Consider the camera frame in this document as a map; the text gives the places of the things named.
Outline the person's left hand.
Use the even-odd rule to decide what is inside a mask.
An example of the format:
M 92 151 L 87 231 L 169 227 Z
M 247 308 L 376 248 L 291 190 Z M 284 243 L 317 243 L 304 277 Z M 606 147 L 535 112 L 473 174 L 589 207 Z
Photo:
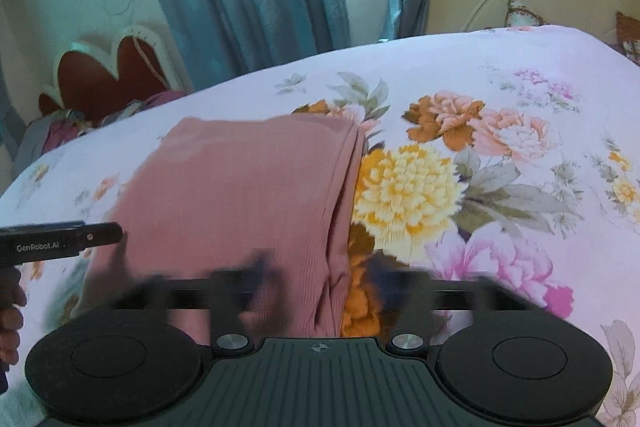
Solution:
M 13 267 L 1 269 L 1 370 L 6 373 L 18 362 L 20 329 L 24 325 L 22 309 L 27 298 L 20 285 L 21 272 Z

